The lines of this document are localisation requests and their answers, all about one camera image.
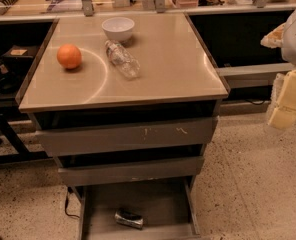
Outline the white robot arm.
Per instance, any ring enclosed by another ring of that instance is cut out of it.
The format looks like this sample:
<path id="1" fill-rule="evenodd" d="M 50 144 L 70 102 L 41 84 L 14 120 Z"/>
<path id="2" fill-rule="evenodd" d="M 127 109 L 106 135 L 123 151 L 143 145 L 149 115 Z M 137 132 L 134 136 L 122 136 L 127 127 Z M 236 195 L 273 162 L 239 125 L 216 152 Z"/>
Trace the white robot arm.
<path id="1" fill-rule="evenodd" d="M 296 66 L 296 9 L 285 23 L 265 35 L 260 44 L 268 48 L 280 48 L 282 58 Z M 296 69 L 286 75 L 277 74 L 267 110 L 267 124 L 275 129 L 287 129 L 295 121 Z"/>

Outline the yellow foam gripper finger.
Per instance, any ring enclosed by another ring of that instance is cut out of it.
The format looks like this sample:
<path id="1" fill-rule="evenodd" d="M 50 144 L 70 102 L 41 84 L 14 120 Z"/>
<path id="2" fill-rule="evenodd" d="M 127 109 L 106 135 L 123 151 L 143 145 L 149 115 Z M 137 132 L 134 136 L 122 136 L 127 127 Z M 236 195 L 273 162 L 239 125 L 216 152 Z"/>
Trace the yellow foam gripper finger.
<path id="1" fill-rule="evenodd" d="M 296 121 L 296 70 L 286 75 L 278 73 L 273 82 L 271 103 L 267 109 L 267 124 L 284 130 Z"/>
<path id="2" fill-rule="evenodd" d="M 285 24 L 281 24 L 278 27 L 276 27 L 274 30 L 269 32 L 267 35 L 265 35 L 261 41 L 260 44 L 267 48 L 281 48 L 282 47 L 282 40 L 283 40 L 283 32 L 284 32 L 284 26 Z"/>

